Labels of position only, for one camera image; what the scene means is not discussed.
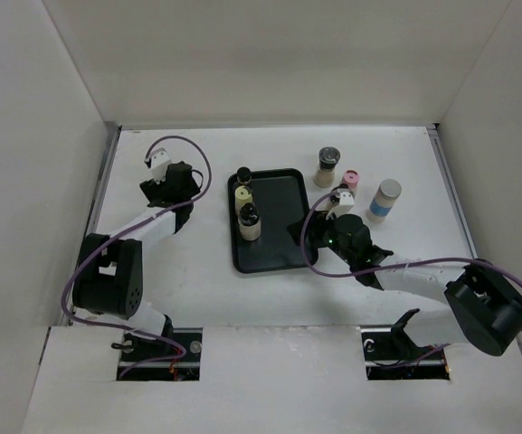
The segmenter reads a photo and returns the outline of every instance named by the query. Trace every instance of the tray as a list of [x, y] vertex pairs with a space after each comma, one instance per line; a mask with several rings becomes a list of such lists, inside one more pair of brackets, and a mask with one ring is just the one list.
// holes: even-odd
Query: tray
[[[228, 179], [234, 267], [244, 274], [307, 267], [287, 232], [287, 226], [300, 221], [309, 210], [303, 174], [297, 169], [252, 172], [252, 199], [261, 215], [261, 236], [256, 241], [243, 240], [239, 232], [234, 211], [237, 186], [235, 174]], [[311, 264], [317, 262], [317, 249], [308, 245], [307, 254]]]

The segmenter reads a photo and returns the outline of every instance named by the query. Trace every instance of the blue stripe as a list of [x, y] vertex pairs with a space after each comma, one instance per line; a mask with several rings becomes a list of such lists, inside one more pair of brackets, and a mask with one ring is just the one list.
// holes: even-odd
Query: blue stripe
[[384, 206], [381, 206], [378, 204], [375, 199], [371, 201], [371, 205], [369, 205], [369, 210], [379, 217], [385, 217], [390, 211], [391, 206], [389, 208], [385, 208]]

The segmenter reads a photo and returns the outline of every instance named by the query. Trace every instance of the pink cap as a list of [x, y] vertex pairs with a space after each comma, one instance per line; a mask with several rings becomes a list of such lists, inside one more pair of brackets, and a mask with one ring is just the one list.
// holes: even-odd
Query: pink cap
[[347, 184], [350, 190], [355, 190], [357, 188], [357, 183], [359, 182], [359, 174], [355, 170], [347, 170], [343, 174], [343, 184]]

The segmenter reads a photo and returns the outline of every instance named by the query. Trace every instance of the wall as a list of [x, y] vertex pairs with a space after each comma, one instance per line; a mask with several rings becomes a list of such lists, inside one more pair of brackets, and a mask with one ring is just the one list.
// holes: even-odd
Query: wall
[[479, 254], [522, 276], [522, 0], [510, 5], [440, 134]]
[[106, 130], [40, 0], [0, 0], [0, 434], [21, 429]]
[[439, 121], [509, 0], [44, 0], [124, 125]]

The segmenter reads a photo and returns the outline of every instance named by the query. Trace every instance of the table surface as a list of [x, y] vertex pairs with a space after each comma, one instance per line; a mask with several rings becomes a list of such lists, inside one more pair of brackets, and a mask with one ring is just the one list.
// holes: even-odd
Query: table surface
[[[522, 357], [499, 358], [468, 344], [446, 349], [451, 381], [369, 382], [356, 325], [393, 322], [407, 309], [442, 308], [399, 292], [326, 279], [307, 269], [241, 275], [231, 261], [226, 180], [252, 170], [298, 168], [309, 202], [322, 146], [341, 151], [338, 176], [361, 175], [354, 212], [364, 215], [387, 177], [403, 195], [381, 225], [379, 246], [410, 258], [469, 255], [425, 128], [279, 127], [124, 132], [97, 231], [117, 229], [145, 206], [138, 184], [149, 144], [182, 133], [202, 145], [211, 191], [188, 224], [150, 251], [145, 291], [175, 326], [204, 326], [200, 382], [115, 382], [117, 330], [55, 327], [43, 357], [24, 433], [129, 432], [522, 432]], [[182, 142], [167, 147], [197, 168]], [[323, 251], [318, 267], [346, 271]]]

